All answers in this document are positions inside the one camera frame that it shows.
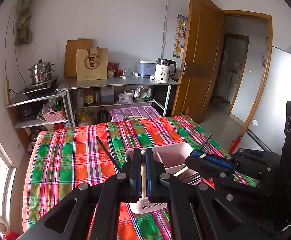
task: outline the pot lid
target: pot lid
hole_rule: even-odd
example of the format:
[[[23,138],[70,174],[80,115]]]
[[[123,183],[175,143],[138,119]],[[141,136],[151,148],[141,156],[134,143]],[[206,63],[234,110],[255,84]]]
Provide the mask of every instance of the pot lid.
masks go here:
[[[41,68],[41,67],[48,67],[50,65],[51,65],[50,62],[42,61],[42,59],[39,59],[39,62],[36,63],[35,65],[31,66],[31,69],[37,69],[37,68]]]

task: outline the red and green tablecloth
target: red and green tablecloth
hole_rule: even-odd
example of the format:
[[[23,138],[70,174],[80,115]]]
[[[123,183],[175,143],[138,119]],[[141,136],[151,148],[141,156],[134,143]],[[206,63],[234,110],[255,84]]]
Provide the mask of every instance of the red and green tablecloth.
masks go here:
[[[23,192],[23,230],[26,231],[63,197],[82,182],[95,185],[117,173],[98,145],[99,136],[106,148],[122,166],[124,153],[135,147],[153,147],[187,142],[193,149],[207,134],[188,116],[109,122],[91,126],[41,132],[34,147]],[[213,139],[205,150],[219,156],[225,151]],[[253,184],[241,174],[235,179]],[[122,203],[118,238],[171,239],[166,209],[136,215],[129,204]]]

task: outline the electric kettle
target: electric kettle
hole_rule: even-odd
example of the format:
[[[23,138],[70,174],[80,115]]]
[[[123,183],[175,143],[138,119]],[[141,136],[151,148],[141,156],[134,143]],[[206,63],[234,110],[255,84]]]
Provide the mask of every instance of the electric kettle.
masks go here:
[[[169,77],[172,77],[176,73],[177,64],[173,60],[168,60],[164,58],[158,58],[156,60],[156,73],[155,81],[157,82],[168,82]],[[170,75],[170,64],[173,64],[173,73]]]

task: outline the door frame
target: door frame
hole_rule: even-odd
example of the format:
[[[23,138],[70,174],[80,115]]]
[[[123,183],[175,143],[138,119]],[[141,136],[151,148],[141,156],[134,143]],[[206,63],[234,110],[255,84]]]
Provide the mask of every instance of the door frame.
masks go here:
[[[261,82],[258,88],[258,92],[256,95],[256,98],[254,100],[254,103],[251,107],[250,113],[247,117],[247,120],[245,121],[244,126],[241,129],[241,132],[238,136],[238,139],[242,138],[246,130],[248,129],[248,126],[250,122],[252,121],[252,118],[254,116],[254,113],[257,110],[258,104],[260,102],[263,90],[266,85],[269,68],[270,68],[270,60],[271,60],[271,51],[272,51],[272,16],[268,14],[263,13],[257,13],[257,12],[249,12],[249,11],[240,11],[240,10],[222,10],[226,16],[237,16],[237,17],[244,17],[244,18],[252,18],[252,19],[258,19],[258,20],[264,20],[267,21],[267,29],[268,29],[268,44],[267,44],[267,58],[265,62],[265,67],[262,73]]]
[[[239,88],[240,88],[240,85],[241,85],[242,76],[244,75],[244,68],[245,68],[245,64],[247,62],[247,55],[248,55],[249,37],[248,36],[244,36],[244,35],[240,35],[240,34],[225,33],[222,56],[223,56],[223,53],[224,53],[224,50],[225,50],[227,38],[237,39],[237,40],[241,40],[241,41],[245,41],[246,42],[246,47],[245,47],[245,50],[244,50],[244,61],[242,63],[242,69],[240,71],[240,77],[238,79],[236,92],[235,92],[235,94],[233,96],[232,103],[230,104],[229,109],[227,111],[227,115],[230,115],[231,114],[231,110],[233,108],[233,105],[235,104],[235,101],[236,101],[236,98],[237,98],[237,95],[238,95],[238,91],[239,91]]]

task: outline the wooden door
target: wooden door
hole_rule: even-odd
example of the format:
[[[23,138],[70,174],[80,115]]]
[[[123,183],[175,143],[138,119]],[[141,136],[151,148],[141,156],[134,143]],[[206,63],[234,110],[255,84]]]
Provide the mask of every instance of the wooden door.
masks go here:
[[[216,81],[224,39],[224,13],[210,0],[190,0],[186,44],[172,115],[201,123]]]

